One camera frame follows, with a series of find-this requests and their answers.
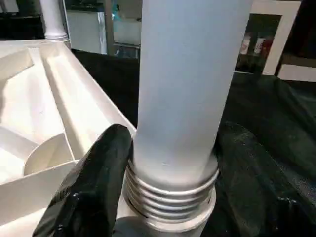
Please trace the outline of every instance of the white column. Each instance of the white column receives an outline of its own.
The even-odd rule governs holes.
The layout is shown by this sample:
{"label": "white column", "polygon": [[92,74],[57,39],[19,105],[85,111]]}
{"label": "white column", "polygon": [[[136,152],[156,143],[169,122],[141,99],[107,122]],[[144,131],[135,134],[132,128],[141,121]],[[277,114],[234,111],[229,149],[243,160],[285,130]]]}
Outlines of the white column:
{"label": "white column", "polygon": [[63,25],[59,3],[59,0],[40,0],[46,26],[45,37],[52,41],[68,39],[68,35]]}
{"label": "white column", "polygon": [[211,151],[251,5],[143,1],[139,118],[126,193],[155,229],[189,230],[212,212],[218,167]]}

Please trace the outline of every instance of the white plastic compartment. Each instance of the white plastic compartment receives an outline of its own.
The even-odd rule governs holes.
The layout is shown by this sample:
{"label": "white plastic compartment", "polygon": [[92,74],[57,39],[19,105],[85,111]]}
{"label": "white plastic compartment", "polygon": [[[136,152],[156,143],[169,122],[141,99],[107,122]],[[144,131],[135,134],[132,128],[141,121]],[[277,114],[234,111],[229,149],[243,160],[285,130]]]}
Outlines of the white plastic compartment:
{"label": "white plastic compartment", "polygon": [[74,165],[38,49],[4,51],[0,58],[0,225],[46,207]]}
{"label": "white plastic compartment", "polygon": [[114,123],[135,128],[62,42],[0,42],[0,71],[0,173],[1,153],[9,170],[0,180],[0,236],[31,236],[97,137]]}
{"label": "white plastic compartment", "polygon": [[76,160],[114,123],[135,133],[131,123],[63,43],[44,45],[40,52]]}

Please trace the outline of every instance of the gloved hand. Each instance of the gloved hand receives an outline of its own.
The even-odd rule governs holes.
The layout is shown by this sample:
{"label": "gloved hand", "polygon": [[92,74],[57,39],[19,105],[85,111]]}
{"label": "gloved hand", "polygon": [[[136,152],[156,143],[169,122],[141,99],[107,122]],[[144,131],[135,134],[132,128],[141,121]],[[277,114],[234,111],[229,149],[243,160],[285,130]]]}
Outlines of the gloved hand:
{"label": "gloved hand", "polygon": [[108,128],[64,179],[33,236],[111,236],[131,152],[127,128]]}

